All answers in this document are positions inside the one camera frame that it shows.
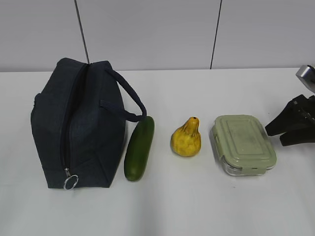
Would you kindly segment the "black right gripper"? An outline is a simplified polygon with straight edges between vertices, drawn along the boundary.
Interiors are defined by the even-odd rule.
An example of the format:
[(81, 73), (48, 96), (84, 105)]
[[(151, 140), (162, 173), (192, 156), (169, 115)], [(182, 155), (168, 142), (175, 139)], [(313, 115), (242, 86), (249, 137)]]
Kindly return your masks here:
[(308, 122), (315, 122), (315, 96), (309, 98), (299, 95), (289, 102), (291, 108), (283, 111), (273, 119), (265, 130), (269, 136), (280, 136), (282, 146), (292, 146), (315, 142), (315, 128), (307, 128)]

